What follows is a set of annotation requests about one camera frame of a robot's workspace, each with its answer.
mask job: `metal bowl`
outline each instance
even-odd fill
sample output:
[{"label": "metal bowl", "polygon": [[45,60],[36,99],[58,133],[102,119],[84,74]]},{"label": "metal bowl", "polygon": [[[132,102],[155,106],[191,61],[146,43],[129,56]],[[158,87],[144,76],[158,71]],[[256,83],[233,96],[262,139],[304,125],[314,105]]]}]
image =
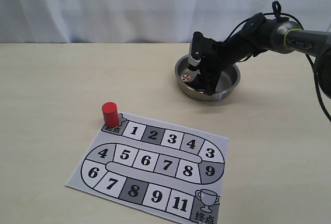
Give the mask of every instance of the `metal bowl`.
[{"label": "metal bowl", "polygon": [[234,88],[237,87],[240,81],[240,71],[236,65],[232,65],[226,70],[224,70],[221,74],[219,82],[216,87],[216,93],[209,96],[200,92],[190,86],[188,86],[185,82],[192,81],[199,71],[191,71],[187,67],[188,63],[188,55],[182,57],[175,66],[175,74],[178,82],[179,88],[182,92],[196,100],[202,101],[220,101],[225,99]]}]

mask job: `red game piece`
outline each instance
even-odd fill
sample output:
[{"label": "red game piece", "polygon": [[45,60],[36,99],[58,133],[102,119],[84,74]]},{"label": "red game piece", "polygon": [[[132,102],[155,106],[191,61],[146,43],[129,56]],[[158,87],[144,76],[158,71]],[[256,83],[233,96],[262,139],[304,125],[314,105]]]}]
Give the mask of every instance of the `red game piece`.
[{"label": "red game piece", "polygon": [[114,102],[106,102],[102,106],[103,120],[108,127],[116,127],[119,124],[117,105]]}]

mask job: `yellow ring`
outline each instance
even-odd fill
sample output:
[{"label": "yellow ring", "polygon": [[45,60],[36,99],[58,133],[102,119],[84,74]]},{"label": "yellow ring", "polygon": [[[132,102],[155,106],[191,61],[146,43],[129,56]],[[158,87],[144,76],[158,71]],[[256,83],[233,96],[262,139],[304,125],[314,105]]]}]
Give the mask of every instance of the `yellow ring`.
[{"label": "yellow ring", "polygon": [[286,32],[286,34],[284,35],[284,46],[285,46],[287,49],[290,49],[290,48],[287,47],[287,45],[286,45],[286,36],[287,36],[287,34],[288,34],[290,31],[294,31],[294,30],[302,30],[302,29],[300,29],[300,28],[294,28],[294,29],[290,29],[290,30],[288,30],[288,31]]}]

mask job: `wooden table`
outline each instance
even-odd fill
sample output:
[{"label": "wooden table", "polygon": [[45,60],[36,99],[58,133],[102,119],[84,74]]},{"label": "wooden table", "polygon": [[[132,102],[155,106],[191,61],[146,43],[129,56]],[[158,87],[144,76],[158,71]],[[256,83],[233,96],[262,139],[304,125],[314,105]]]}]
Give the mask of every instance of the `wooden table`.
[{"label": "wooden table", "polygon": [[[170,223],[65,187],[101,105],[230,138],[219,223],[329,223],[330,123],[304,55],[238,64],[221,103],[177,87],[189,44],[0,44],[0,222]],[[331,109],[331,100],[325,99]]]}]

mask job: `white curtain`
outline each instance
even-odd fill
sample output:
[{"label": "white curtain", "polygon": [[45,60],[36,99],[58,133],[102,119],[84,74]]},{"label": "white curtain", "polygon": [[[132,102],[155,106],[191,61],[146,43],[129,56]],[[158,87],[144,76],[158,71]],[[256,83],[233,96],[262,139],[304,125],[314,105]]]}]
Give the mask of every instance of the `white curtain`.
[{"label": "white curtain", "polygon": [[0,42],[189,42],[223,40],[272,1],[305,29],[328,31],[331,0],[0,0]]}]

